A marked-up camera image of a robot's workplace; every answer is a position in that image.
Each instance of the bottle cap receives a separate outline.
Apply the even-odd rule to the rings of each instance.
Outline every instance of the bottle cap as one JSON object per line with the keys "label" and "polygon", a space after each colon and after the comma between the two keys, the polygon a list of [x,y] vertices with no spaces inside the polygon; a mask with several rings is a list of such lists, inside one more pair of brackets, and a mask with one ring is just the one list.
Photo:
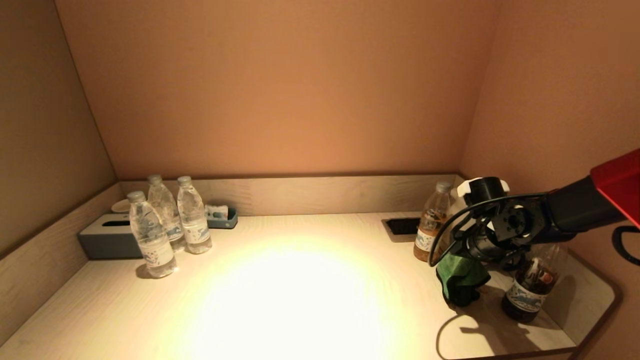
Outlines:
{"label": "bottle cap", "polygon": [[180,176],[178,178],[178,185],[189,186],[191,185],[191,176]]}
{"label": "bottle cap", "polygon": [[151,185],[158,185],[159,183],[162,183],[162,176],[159,174],[149,175],[147,180],[149,180],[149,184]]}
{"label": "bottle cap", "polygon": [[451,189],[451,184],[449,184],[446,181],[439,181],[438,184],[436,185],[437,192],[445,193],[445,192],[449,192],[450,189]]}
{"label": "bottle cap", "polygon": [[141,191],[137,191],[137,192],[128,193],[127,194],[127,199],[129,199],[129,202],[143,202],[147,198],[145,197],[145,193],[143,193]]}

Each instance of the bottle label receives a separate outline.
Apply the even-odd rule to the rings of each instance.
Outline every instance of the bottle label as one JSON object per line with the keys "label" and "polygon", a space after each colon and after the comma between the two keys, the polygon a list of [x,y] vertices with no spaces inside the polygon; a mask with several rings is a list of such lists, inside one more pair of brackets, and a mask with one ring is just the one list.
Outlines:
{"label": "bottle label", "polygon": [[166,227],[166,235],[169,237],[169,241],[178,240],[182,237],[182,226],[178,222],[177,224],[170,224]]}
{"label": "bottle label", "polygon": [[435,236],[427,235],[418,229],[418,235],[415,237],[415,246],[420,250],[430,251],[433,239],[435,239]]}
{"label": "bottle label", "polygon": [[150,268],[163,266],[173,259],[173,249],[168,241],[153,247],[140,246],[140,251]]}
{"label": "bottle label", "polygon": [[190,244],[201,243],[209,237],[209,226],[206,221],[193,227],[184,228],[184,239]]}
{"label": "bottle label", "polygon": [[542,303],[547,295],[532,293],[520,285],[519,282],[513,281],[513,286],[506,293],[507,299],[517,308],[528,313],[536,313],[542,307]]}

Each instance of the tissue box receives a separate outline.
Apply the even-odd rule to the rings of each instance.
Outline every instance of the tissue box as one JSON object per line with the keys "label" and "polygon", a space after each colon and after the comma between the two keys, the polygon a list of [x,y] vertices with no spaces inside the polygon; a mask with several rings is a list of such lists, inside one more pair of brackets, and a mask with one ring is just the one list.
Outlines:
{"label": "tissue box", "polygon": [[78,234],[89,259],[142,258],[128,214],[102,215]]}
{"label": "tissue box", "polygon": [[207,225],[209,229],[233,229],[238,223],[238,214],[236,209],[229,208],[228,220],[221,218],[207,219]]}

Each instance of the black cable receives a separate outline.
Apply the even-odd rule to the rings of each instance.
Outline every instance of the black cable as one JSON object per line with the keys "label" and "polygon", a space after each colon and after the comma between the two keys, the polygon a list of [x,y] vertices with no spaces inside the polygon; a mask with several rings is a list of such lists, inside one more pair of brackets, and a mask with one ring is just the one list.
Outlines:
{"label": "black cable", "polygon": [[437,261],[435,261],[435,262],[433,261],[433,253],[434,253],[434,251],[436,249],[436,246],[438,246],[438,242],[440,241],[440,238],[442,237],[442,234],[451,225],[451,223],[453,223],[457,218],[459,218],[463,214],[468,213],[469,211],[475,210],[477,208],[482,208],[485,205],[493,204],[494,202],[500,202],[500,201],[511,200],[511,199],[528,199],[530,197],[542,197],[542,196],[544,196],[546,194],[547,194],[546,192],[543,192],[543,193],[525,193],[525,194],[521,194],[521,195],[509,195],[509,196],[497,197],[495,199],[490,199],[490,200],[485,200],[485,201],[482,201],[482,202],[478,202],[477,204],[473,204],[471,206],[468,206],[468,207],[460,210],[455,215],[453,215],[451,218],[449,218],[446,223],[444,223],[444,225],[440,228],[440,231],[438,232],[438,234],[436,234],[436,237],[433,239],[433,242],[431,243],[431,251],[429,251],[429,266],[431,266],[431,267],[436,266],[442,260],[442,258],[444,258],[444,256],[446,254],[448,254],[449,251],[451,250],[451,247],[453,246],[453,243],[451,245],[449,245],[447,250],[445,250],[440,256],[438,256]]}
{"label": "black cable", "polygon": [[635,226],[618,226],[611,234],[611,241],[613,242],[613,247],[616,249],[618,254],[625,258],[628,262],[640,266],[640,259],[635,256],[629,254],[629,251],[626,250],[624,244],[622,244],[622,234],[623,233],[640,233],[640,229]]}
{"label": "black cable", "polygon": [[453,235],[454,239],[457,239],[456,234],[458,233],[458,231],[460,231],[460,229],[462,229],[462,227],[469,222],[469,220],[472,219],[472,215],[471,213],[468,213],[464,219],[462,219],[461,222],[459,222],[458,224],[456,224],[456,226],[453,227],[453,229],[451,229],[451,234]]}

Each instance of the clear water bottle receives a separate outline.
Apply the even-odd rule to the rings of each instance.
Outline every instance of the clear water bottle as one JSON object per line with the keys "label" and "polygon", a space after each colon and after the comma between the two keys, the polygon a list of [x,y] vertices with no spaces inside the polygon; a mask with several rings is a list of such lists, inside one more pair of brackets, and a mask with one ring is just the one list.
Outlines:
{"label": "clear water bottle", "polygon": [[162,176],[151,175],[149,180],[149,203],[156,209],[162,217],[166,235],[174,252],[184,250],[186,242],[182,233],[182,224],[180,223],[180,213],[178,205],[175,203],[173,195],[162,183]]}
{"label": "clear water bottle", "polygon": [[193,187],[190,176],[179,177],[178,185],[178,211],[187,240],[187,249],[192,254],[202,254],[211,249],[212,245],[202,198]]}
{"label": "clear water bottle", "polygon": [[173,272],[177,263],[160,215],[145,199],[145,193],[132,192],[127,195],[131,209],[129,221],[131,231],[138,241],[147,269],[152,277],[164,277]]}
{"label": "clear water bottle", "polygon": [[449,207],[451,206],[449,189],[451,189],[451,184],[446,181],[439,181],[436,185],[436,192],[424,205],[424,211],[420,217],[420,225],[418,225],[418,234],[413,244],[413,255],[418,260],[429,261],[431,242],[433,242],[444,222],[447,221]]}

